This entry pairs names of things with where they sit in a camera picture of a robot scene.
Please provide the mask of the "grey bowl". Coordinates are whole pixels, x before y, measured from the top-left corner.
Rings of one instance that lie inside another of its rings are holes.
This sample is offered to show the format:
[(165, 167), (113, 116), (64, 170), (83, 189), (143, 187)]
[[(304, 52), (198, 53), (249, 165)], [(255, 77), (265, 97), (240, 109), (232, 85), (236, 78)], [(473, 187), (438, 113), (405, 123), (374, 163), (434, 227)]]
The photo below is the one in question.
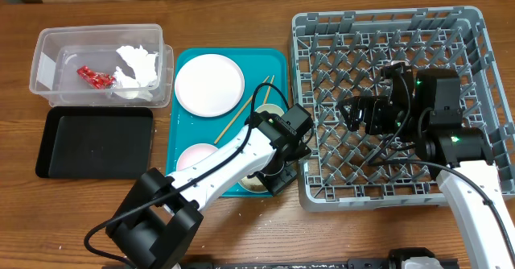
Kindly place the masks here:
[(246, 191), (252, 192), (252, 193), (264, 193), (267, 191), (264, 184), (255, 176), (252, 178), (244, 177), (242, 178), (238, 184), (245, 189)]

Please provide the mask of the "white paper cup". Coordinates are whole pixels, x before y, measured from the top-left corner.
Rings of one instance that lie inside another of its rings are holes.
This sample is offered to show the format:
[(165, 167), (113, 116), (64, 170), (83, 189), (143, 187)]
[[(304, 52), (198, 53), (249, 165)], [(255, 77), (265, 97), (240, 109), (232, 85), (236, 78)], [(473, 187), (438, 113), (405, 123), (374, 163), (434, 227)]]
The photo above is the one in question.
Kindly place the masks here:
[(275, 104), (269, 104), (269, 103), (262, 104), (255, 111), (257, 113), (267, 112), (269, 114), (277, 114), (278, 116), (284, 115), (284, 111), (282, 110), (282, 108), (280, 106), (277, 106)]

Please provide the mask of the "wooden chopstick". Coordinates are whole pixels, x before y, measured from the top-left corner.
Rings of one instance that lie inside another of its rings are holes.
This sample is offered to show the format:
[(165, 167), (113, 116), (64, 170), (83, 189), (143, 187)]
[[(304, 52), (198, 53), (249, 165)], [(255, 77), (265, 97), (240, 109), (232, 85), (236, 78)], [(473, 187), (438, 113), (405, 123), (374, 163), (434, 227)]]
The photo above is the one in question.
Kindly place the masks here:
[(237, 111), (237, 113), (232, 117), (232, 119), (229, 121), (229, 123), (226, 125), (226, 127), (219, 133), (219, 135), (216, 137), (213, 144), (218, 144), (221, 140), (221, 138), (226, 134), (226, 132), (229, 130), (229, 128), (235, 123), (235, 121), (240, 117), (240, 115), (244, 112), (244, 110), (247, 108), (247, 106), (251, 103), (253, 100), (254, 95), (251, 95), (249, 99), (245, 102), (245, 104)]
[[(275, 78), (275, 75), (273, 75), (273, 76), (271, 77), (271, 80), (270, 80), (270, 83), (269, 83), (269, 84), (271, 84), (271, 85), (272, 85), (272, 84), (274, 83), (274, 78)], [(263, 103), (262, 103), (263, 105), (265, 105), (265, 104), (268, 102), (268, 98), (269, 98), (270, 91), (271, 91), (271, 87), (270, 87), (270, 86), (267, 86), (267, 87), (268, 87), (268, 88), (267, 88), (267, 90), (266, 90), (266, 95), (265, 95), (264, 100), (263, 100)]]

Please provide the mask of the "small white plate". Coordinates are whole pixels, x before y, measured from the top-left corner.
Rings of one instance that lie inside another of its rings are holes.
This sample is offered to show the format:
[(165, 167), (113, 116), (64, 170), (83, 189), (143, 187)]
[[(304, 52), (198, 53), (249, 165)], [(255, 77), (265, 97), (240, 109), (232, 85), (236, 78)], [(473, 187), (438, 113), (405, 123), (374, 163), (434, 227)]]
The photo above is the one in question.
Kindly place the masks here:
[(208, 143), (194, 144), (181, 153), (177, 160), (175, 170), (182, 171), (185, 168), (189, 168), (192, 165), (197, 164), (201, 160), (207, 158), (217, 150), (217, 147)]

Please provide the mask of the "large white plate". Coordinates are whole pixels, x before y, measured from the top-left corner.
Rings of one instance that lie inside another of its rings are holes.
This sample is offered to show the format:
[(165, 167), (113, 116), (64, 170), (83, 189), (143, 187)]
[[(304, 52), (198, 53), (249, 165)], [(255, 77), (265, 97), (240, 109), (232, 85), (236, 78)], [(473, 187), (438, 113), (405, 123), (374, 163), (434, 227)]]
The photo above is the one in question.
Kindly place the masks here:
[(228, 113), (241, 100), (245, 77), (227, 56), (204, 54), (186, 62), (175, 78), (175, 97), (189, 113), (213, 118)]

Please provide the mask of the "white napkin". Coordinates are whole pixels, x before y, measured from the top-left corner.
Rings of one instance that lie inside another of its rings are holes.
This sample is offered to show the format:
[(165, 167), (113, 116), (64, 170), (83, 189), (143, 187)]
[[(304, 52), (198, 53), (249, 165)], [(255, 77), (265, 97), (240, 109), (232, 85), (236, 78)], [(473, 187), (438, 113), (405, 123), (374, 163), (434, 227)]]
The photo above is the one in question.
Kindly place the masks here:
[(134, 89), (129, 92), (115, 92), (119, 97), (133, 100), (142, 99), (151, 101), (153, 96), (147, 90), (142, 90), (156, 83), (158, 75), (155, 68), (156, 59), (159, 57), (157, 52), (149, 53), (140, 45), (138, 48), (126, 45), (116, 50), (116, 53), (132, 68), (133, 77), (127, 76), (122, 69), (117, 66), (113, 77), (115, 89)]

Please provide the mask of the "red foil wrapper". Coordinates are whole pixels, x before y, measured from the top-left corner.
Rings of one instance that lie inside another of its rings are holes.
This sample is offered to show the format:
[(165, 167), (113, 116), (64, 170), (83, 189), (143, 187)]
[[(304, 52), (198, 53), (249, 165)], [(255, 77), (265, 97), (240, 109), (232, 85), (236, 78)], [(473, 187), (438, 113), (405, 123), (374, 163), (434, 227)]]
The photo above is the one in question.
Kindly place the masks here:
[(88, 66), (83, 66), (76, 70), (77, 74), (94, 89), (108, 89), (116, 79), (103, 72), (94, 72)]

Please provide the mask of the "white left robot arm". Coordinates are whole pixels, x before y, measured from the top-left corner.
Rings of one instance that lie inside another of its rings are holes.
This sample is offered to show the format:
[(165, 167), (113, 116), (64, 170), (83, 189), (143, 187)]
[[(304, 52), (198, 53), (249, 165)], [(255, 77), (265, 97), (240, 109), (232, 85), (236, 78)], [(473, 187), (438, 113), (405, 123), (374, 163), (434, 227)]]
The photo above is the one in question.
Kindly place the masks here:
[(131, 268), (172, 268), (185, 255), (206, 209), (240, 179), (265, 176), (277, 195), (290, 162), (310, 155), (311, 114), (302, 106), (282, 116), (252, 110), (229, 143), (208, 158), (164, 176), (152, 168), (133, 185), (116, 213), (84, 236), (91, 253)]

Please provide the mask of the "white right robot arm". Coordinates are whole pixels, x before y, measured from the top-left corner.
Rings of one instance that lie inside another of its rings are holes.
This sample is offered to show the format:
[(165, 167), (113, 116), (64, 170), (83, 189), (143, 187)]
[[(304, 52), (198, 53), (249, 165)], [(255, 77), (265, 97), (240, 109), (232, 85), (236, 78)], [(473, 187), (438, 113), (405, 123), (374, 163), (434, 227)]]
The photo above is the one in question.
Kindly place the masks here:
[(463, 125), (461, 82), (449, 68), (413, 71), (398, 61), (381, 68), (387, 96), (354, 96), (337, 108), (350, 131), (365, 124), (368, 135), (399, 139), (413, 159), (381, 159), (368, 166), (413, 164), (427, 167), (447, 199), (474, 268), (514, 266), (514, 224), (505, 205), (488, 136)]

